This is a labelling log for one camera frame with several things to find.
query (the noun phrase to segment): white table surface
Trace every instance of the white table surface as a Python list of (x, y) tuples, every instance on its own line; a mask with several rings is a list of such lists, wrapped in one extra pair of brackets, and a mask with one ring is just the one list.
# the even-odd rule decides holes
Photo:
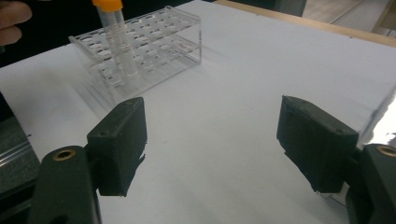
[[(142, 94), (146, 160), (126, 198), (101, 197), (104, 223), (348, 223), (283, 154), (283, 94), (361, 130), (394, 85), (396, 49), (192, 1), (203, 62)], [(100, 120), (69, 84), (70, 45), (0, 69), (0, 91), (37, 154), (85, 146)]]

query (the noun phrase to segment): test tube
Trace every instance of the test tube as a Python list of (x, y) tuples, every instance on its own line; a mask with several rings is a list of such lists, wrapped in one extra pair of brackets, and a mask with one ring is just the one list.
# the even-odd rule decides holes
[(122, 78), (137, 74), (134, 52), (125, 30), (121, 0), (92, 0), (97, 7), (109, 49)]

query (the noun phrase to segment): orange cap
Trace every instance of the orange cap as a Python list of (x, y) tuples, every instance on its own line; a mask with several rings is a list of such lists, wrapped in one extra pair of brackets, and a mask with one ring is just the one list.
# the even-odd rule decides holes
[(99, 7), (99, 0), (92, 0), (92, 4), (96, 7)]
[(100, 7), (104, 12), (114, 12), (122, 9), (121, 0), (92, 0), (93, 4)]

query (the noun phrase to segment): brass insert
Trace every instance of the brass insert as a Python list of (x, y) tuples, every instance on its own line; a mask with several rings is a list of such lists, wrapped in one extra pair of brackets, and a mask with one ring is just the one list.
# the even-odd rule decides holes
[(76, 155), (76, 151), (73, 149), (64, 149), (62, 151), (59, 151), (53, 156), (53, 159), (55, 161), (65, 161), (68, 160)]
[(396, 148), (394, 148), (394, 147), (377, 146), (376, 150), (378, 150), (380, 153), (382, 153), (384, 155), (396, 158)]

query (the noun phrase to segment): hand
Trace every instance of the hand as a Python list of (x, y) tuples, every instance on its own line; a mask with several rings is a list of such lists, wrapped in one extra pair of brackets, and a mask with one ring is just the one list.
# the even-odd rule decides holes
[(26, 4), (0, 1), (0, 46), (17, 42), (22, 32), (15, 24), (28, 21), (31, 17), (32, 11)]

